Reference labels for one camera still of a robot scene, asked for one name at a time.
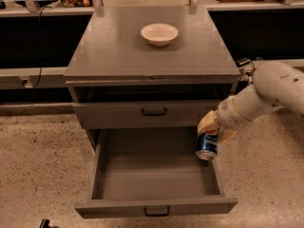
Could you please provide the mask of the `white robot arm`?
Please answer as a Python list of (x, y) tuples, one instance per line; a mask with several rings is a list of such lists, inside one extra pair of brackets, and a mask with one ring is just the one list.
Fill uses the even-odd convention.
[(282, 62), (266, 62), (254, 70), (250, 84), (200, 120), (198, 135), (218, 134), (221, 143), (254, 119), (282, 108), (304, 114), (304, 73)]

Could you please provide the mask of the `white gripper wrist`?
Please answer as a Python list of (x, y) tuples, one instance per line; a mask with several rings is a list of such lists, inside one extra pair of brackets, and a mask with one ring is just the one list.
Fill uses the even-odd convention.
[(228, 97), (218, 105), (217, 112), (210, 111), (200, 120), (198, 135), (216, 134), (220, 125), (218, 143), (223, 143), (236, 135), (236, 131), (229, 129), (237, 129), (243, 122), (244, 118), (234, 107), (233, 97)]

